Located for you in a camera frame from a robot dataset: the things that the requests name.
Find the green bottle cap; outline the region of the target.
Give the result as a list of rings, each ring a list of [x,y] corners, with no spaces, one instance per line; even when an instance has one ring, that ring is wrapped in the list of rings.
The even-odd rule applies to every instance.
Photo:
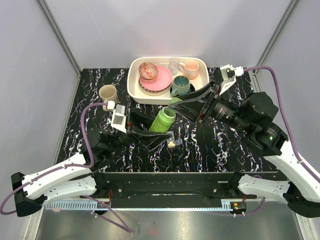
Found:
[[[171,100],[170,100],[170,103],[168,105],[169,108],[174,108],[175,105],[179,102],[181,102],[182,99],[180,99],[179,97],[173,97]]]

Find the clear weekly pill organizer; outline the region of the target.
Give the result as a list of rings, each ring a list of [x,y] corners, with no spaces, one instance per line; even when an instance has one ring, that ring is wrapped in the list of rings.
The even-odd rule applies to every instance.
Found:
[[[175,139],[173,131],[168,131],[167,134],[170,134],[170,138],[168,138],[167,141],[166,141],[167,142],[167,147],[169,149],[174,149],[174,148],[176,148],[176,147],[178,147],[178,146],[183,144],[183,140],[181,138]],[[175,147],[169,147],[168,146],[169,142],[175,142]]]

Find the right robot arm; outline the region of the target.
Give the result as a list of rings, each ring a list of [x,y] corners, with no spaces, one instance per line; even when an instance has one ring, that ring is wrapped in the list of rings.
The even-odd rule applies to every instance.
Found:
[[[190,122],[211,117],[244,133],[248,148],[272,163],[286,180],[267,180],[237,173],[227,185],[228,195],[265,197],[287,205],[306,218],[320,216],[320,174],[295,154],[292,140],[273,122],[278,107],[265,92],[254,92],[236,106],[219,96],[211,83],[200,90],[179,96],[169,108]]]

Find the green pill bottle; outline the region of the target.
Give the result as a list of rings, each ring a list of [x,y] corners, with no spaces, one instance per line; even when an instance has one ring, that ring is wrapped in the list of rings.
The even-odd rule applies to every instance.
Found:
[[[169,107],[163,107],[149,128],[150,132],[166,133],[176,120],[176,113]]]

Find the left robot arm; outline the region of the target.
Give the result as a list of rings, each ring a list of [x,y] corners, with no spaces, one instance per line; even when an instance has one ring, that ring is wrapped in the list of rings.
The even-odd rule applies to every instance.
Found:
[[[90,128],[84,133],[80,151],[70,158],[36,173],[14,173],[11,176],[14,213],[26,217],[52,202],[67,198],[103,198],[108,193],[108,186],[96,172],[107,165],[114,152],[131,144],[151,151],[172,136],[167,131],[152,132],[140,127],[139,124],[148,127],[154,117],[145,117],[135,111],[130,117],[133,122],[127,116],[113,112],[113,122],[121,119],[118,124],[112,124],[115,132]]]

